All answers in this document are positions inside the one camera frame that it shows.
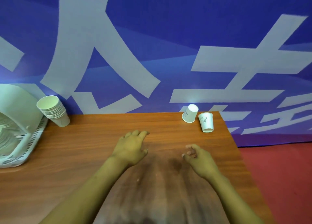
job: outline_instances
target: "table surface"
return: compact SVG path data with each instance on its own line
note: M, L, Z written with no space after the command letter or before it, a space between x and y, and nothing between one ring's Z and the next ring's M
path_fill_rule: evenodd
M50 121L27 163L0 170L0 223L38 223L135 129L150 131L143 144L149 154L117 181L94 223L228 223L214 190L181 158L191 143L208 150L242 198L274 223L220 113L213 112L212 133L181 115L74 115L64 128Z

